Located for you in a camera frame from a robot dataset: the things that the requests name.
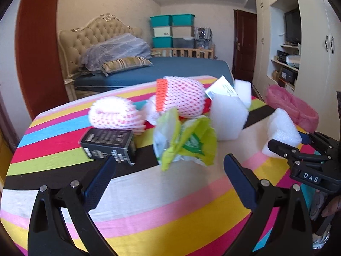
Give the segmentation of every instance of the pink plastic bag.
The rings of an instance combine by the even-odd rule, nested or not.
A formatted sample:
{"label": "pink plastic bag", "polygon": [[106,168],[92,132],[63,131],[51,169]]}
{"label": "pink plastic bag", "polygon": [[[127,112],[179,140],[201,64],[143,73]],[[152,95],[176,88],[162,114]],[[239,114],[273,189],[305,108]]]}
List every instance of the pink plastic bag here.
{"label": "pink plastic bag", "polygon": [[268,87],[265,103],[274,109],[285,110],[292,121],[307,132],[312,133],[318,127],[318,113],[306,102],[278,85]]}

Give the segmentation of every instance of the teal storage box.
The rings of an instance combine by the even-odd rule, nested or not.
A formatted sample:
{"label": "teal storage box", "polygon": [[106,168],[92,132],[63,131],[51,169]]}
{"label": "teal storage box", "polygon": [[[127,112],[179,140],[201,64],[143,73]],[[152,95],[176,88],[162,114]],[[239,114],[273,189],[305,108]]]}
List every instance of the teal storage box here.
{"label": "teal storage box", "polygon": [[153,37],[154,48],[171,48],[173,47],[173,38],[171,36]]}
{"label": "teal storage box", "polygon": [[152,27],[163,27],[172,25],[171,15],[157,15],[150,18]]}
{"label": "teal storage box", "polygon": [[175,14],[172,15],[173,26],[193,26],[194,14]]}

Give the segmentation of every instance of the tufted headboard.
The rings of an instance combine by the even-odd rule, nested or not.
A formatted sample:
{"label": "tufted headboard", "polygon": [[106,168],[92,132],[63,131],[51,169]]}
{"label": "tufted headboard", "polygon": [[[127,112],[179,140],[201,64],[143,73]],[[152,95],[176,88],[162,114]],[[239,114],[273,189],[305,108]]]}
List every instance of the tufted headboard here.
{"label": "tufted headboard", "polygon": [[110,13],[95,17],[82,28],[59,31],[58,44],[64,79],[72,78],[77,74],[79,57],[86,49],[125,33],[141,37],[142,29],[126,26]]}

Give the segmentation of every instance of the cabinet handle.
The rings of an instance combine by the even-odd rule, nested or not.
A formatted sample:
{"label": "cabinet handle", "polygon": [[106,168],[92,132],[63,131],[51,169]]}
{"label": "cabinet handle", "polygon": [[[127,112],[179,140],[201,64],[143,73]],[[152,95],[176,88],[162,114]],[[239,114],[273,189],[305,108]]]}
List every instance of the cabinet handle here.
{"label": "cabinet handle", "polygon": [[328,36],[326,36],[326,51],[328,52],[328,46],[327,46]]}
{"label": "cabinet handle", "polygon": [[332,54],[334,54],[334,48],[333,48],[333,42],[334,42],[334,37],[331,37],[331,41],[330,41],[330,46],[331,46],[331,52]]}

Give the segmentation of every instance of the blue bedsheet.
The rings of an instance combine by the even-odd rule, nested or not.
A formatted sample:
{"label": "blue bedsheet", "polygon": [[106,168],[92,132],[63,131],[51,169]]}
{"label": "blue bedsheet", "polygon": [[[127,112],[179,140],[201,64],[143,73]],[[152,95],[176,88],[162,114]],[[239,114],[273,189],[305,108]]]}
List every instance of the blue bedsheet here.
{"label": "blue bedsheet", "polygon": [[226,62],[219,60],[155,57],[150,60],[154,66],[143,67],[114,73],[105,77],[102,73],[80,76],[75,79],[76,90],[105,92],[140,83],[156,81],[164,76],[200,76],[210,75],[220,78],[222,75],[233,85],[233,78]]}

